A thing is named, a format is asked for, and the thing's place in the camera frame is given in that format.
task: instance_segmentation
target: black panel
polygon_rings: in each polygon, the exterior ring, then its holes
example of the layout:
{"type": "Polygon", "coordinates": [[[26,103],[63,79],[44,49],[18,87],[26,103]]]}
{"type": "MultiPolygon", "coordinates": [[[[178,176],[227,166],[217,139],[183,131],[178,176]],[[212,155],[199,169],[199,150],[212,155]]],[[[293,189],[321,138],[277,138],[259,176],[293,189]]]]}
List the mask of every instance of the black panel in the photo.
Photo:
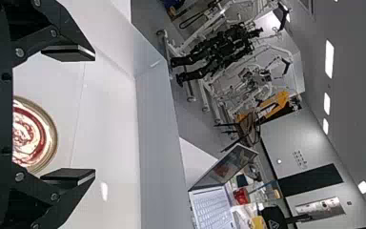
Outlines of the black panel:
{"type": "Polygon", "coordinates": [[[342,182],[343,179],[334,164],[285,177],[278,181],[281,192],[286,198],[342,182]]]}

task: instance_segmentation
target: yellow object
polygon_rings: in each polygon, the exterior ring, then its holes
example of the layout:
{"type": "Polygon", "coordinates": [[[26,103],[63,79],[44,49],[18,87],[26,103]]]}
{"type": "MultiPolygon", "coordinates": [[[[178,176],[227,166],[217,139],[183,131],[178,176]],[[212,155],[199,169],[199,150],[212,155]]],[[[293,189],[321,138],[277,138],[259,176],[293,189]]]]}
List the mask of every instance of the yellow object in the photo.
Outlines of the yellow object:
{"type": "Polygon", "coordinates": [[[258,106],[259,117],[265,116],[266,119],[285,108],[287,102],[290,101],[290,94],[288,92],[279,92],[275,96],[260,103],[258,106]]]}
{"type": "Polygon", "coordinates": [[[238,114],[238,115],[236,116],[236,122],[241,122],[241,121],[243,121],[246,117],[248,117],[248,115],[247,115],[247,114],[238,114]]]}
{"type": "Polygon", "coordinates": [[[252,218],[251,221],[252,229],[267,229],[266,222],[264,221],[263,217],[255,217],[252,218]]]}
{"type": "Polygon", "coordinates": [[[281,198],[280,192],[276,189],[274,189],[274,196],[275,198],[281,198]]]}

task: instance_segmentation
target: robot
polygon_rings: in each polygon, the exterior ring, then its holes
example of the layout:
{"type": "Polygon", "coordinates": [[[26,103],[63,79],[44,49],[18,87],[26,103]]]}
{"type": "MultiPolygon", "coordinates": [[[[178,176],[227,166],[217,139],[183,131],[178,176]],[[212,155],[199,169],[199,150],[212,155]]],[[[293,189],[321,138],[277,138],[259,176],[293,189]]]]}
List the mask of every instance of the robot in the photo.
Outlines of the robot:
{"type": "Polygon", "coordinates": [[[214,75],[218,70],[227,68],[254,51],[252,39],[259,37],[262,32],[262,28],[248,31],[244,23],[239,23],[199,43],[189,55],[172,58],[172,68],[193,65],[200,60],[208,62],[206,66],[193,72],[178,74],[177,83],[182,87],[185,81],[201,79],[208,73],[214,75]]]}

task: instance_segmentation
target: bolt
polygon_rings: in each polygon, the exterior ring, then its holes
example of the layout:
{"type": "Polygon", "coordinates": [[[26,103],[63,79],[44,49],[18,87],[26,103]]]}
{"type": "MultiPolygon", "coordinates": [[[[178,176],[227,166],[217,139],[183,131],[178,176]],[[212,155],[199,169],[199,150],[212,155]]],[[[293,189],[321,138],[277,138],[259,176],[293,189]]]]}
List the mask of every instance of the bolt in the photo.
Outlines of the bolt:
{"type": "Polygon", "coordinates": [[[25,174],[24,173],[18,173],[16,174],[16,178],[14,180],[16,180],[16,182],[20,182],[25,178],[25,174]]]}
{"type": "Polygon", "coordinates": [[[25,52],[22,49],[16,48],[15,51],[16,51],[17,57],[22,58],[23,56],[25,56],[25,52]]]}
{"type": "Polygon", "coordinates": [[[39,229],[40,228],[40,224],[35,223],[31,226],[31,229],[39,229]]]}
{"type": "Polygon", "coordinates": [[[52,201],[57,201],[57,200],[59,200],[59,195],[58,195],[58,194],[56,194],[56,193],[52,194],[52,195],[51,195],[51,200],[52,200],[52,201]]]}
{"type": "Polygon", "coordinates": [[[57,37],[58,33],[55,30],[50,31],[52,37],[57,37]]]}
{"type": "Polygon", "coordinates": [[[35,5],[36,7],[40,7],[40,6],[41,6],[41,2],[40,2],[40,0],[34,0],[34,5],[35,5]]]}

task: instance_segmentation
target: rectangular ceiling light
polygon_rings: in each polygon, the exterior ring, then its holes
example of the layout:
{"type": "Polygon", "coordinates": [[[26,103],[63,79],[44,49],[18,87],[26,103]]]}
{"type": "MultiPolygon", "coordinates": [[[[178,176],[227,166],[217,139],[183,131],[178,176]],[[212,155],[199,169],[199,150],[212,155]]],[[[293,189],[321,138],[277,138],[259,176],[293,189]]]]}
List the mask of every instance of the rectangular ceiling light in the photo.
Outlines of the rectangular ceiling light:
{"type": "Polygon", "coordinates": [[[362,194],[366,194],[366,182],[362,181],[360,184],[358,184],[358,189],[362,194]]]}
{"type": "Polygon", "coordinates": [[[323,131],[325,132],[326,135],[329,133],[329,123],[328,120],[326,120],[326,118],[323,118],[323,131]]]}
{"type": "MultiPolygon", "coordinates": [[[[285,10],[288,10],[288,8],[286,6],[283,5],[283,7],[285,10]]],[[[287,14],[287,21],[291,22],[290,14],[287,14]]]]}
{"type": "Polygon", "coordinates": [[[334,72],[334,60],[335,60],[335,47],[332,43],[327,40],[326,41],[326,59],[325,59],[325,72],[332,78],[334,72]]]}
{"type": "Polygon", "coordinates": [[[331,98],[325,93],[325,100],[323,101],[323,108],[327,115],[331,114],[331,98]]]}

